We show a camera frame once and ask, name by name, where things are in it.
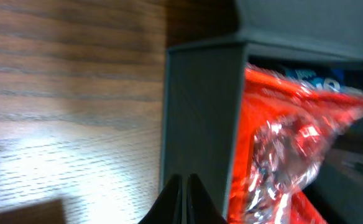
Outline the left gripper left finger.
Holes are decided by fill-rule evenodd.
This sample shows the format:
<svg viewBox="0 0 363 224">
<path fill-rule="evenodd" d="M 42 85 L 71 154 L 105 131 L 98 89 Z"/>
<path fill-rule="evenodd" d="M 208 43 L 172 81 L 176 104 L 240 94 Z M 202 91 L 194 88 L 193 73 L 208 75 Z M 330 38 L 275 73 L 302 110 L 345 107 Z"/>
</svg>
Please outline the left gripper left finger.
<svg viewBox="0 0 363 224">
<path fill-rule="evenodd" d="M 182 176 L 174 174 L 138 224 L 181 224 L 182 193 Z"/>
</svg>

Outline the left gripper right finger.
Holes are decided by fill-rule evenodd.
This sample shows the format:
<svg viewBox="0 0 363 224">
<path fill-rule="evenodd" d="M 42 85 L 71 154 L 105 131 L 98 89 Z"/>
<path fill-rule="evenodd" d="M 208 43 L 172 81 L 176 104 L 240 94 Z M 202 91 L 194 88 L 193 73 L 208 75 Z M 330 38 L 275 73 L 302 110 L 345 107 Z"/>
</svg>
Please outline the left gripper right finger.
<svg viewBox="0 0 363 224">
<path fill-rule="evenodd" d="M 197 174 L 188 178 L 186 192 L 187 224 L 227 224 L 217 211 L 209 193 Z"/>
</svg>

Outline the red Hacks candy bag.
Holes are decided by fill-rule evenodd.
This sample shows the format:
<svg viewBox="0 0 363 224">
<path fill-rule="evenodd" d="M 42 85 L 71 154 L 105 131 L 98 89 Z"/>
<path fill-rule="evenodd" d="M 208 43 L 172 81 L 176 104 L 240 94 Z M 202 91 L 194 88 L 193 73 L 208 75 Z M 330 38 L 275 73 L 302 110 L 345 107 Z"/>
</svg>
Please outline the red Hacks candy bag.
<svg viewBox="0 0 363 224">
<path fill-rule="evenodd" d="M 303 193 L 335 139 L 363 118 L 363 93 L 244 70 L 229 223 L 323 223 Z"/>
</svg>

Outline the dark green cardboard box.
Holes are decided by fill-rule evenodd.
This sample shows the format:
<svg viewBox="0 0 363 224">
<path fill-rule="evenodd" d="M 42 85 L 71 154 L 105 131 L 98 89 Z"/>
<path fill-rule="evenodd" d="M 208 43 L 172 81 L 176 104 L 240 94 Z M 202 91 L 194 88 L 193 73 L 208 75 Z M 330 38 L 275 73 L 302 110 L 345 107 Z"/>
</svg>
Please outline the dark green cardboard box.
<svg viewBox="0 0 363 224">
<path fill-rule="evenodd" d="M 231 1 L 234 32 L 167 50 L 162 183 L 197 174 L 227 221 L 232 168 L 248 64 L 285 76 L 288 68 L 344 71 L 363 93 L 363 1 Z M 323 223 L 363 223 L 363 118 L 333 142 L 303 189 Z"/>
</svg>

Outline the blue Oreo cookie pack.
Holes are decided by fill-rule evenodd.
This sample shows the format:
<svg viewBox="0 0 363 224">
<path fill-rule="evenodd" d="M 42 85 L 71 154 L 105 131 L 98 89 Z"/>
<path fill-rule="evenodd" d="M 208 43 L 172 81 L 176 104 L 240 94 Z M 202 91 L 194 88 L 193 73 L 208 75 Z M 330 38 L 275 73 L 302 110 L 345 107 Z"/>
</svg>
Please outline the blue Oreo cookie pack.
<svg viewBox="0 0 363 224">
<path fill-rule="evenodd" d="M 344 71 L 335 68 L 283 68 L 285 76 L 309 83 L 319 90 L 341 91 L 344 87 Z"/>
</svg>

